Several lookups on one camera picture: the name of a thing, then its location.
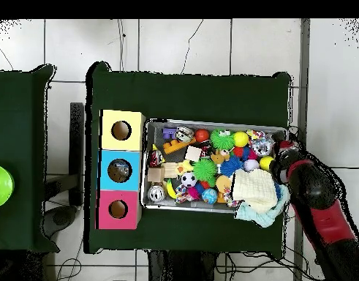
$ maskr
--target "white cloth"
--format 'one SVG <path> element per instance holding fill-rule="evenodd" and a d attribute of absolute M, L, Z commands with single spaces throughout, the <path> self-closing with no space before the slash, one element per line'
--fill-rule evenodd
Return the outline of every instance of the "white cloth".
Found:
<path fill-rule="evenodd" d="M 261 169 L 248 173 L 237 169 L 232 197 L 234 201 L 245 201 L 258 214 L 266 213 L 278 202 L 273 178 Z"/>

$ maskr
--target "light blue cloth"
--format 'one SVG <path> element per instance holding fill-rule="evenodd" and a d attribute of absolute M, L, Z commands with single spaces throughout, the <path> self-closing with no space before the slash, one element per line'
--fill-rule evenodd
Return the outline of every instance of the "light blue cloth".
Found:
<path fill-rule="evenodd" d="M 285 185 L 279 185 L 280 196 L 275 207 L 264 214 L 258 214 L 246 202 L 241 203 L 235 213 L 235 218 L 245 221 L 255 221 L 263 228 L 272 225 L 278 214 L 283 211 L 284 206 L 290 201 L 290 191 Z"/>

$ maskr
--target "dark green tablecloth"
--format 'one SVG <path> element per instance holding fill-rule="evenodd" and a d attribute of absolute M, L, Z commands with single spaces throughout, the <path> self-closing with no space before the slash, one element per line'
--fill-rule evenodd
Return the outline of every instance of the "dark green tablecloth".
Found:
<path fill-rule="evenodd" d="M 100 109 L 130 110 L 147 118 L 287 127 L 289 75 L 163 75 L 109 72 L 107 67 L 94 64 L 86 78 L 86 133 L 91 131 L 91 146 L 86 146 L 86 183 L 91 185 L 86 189 L 91 193 L 90 205 L 86 201 L 86 250 L 250 250 L 280 257 L 282 216 L 271 227 L 258 228 L 231 214 L 144 209 L 135 231 L 96 230 L 98 115 Z"/>
<path fill-rule="evenodd" d="M 0 250 L 58 250 L 41 229 L 45 87 L 53 71 L 0 71 L 0 166 L 15 180 L 12 196 L 0 206 Z"/>

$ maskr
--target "green bowl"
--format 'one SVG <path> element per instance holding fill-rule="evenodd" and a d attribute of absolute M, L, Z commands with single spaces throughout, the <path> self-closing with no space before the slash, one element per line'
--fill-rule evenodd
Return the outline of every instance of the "green bowl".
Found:
<path fill-rule="evenodd" d="M 14 179 L 12 175 L 0 167 L 0 206 L 4 205 L 14 190 Z"/>

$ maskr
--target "towel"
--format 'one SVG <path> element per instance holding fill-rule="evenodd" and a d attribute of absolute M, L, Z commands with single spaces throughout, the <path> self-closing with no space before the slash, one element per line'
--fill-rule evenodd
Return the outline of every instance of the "towel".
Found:
<path fill-rule="evenodd" d="M 284 185 L 279 185 L 280 193 L 278 203 L 264 214 L 258 214 L 246 202 L 241 203 L 236 210 L 235 218 L 245 221 L 255 221 L 263 228 L 267 228 L 274 223 L 276 217 L 281 214 L 284 207 L 290 202 L 290 191 Z"/>
<path fill-rule="evenodd" d="M 245 201 L 258 214 L 266 213 L 278 202 L 270 173 L 261 169 L 246 172 L 237 169 L 233 177 L 234 201 Z"/>

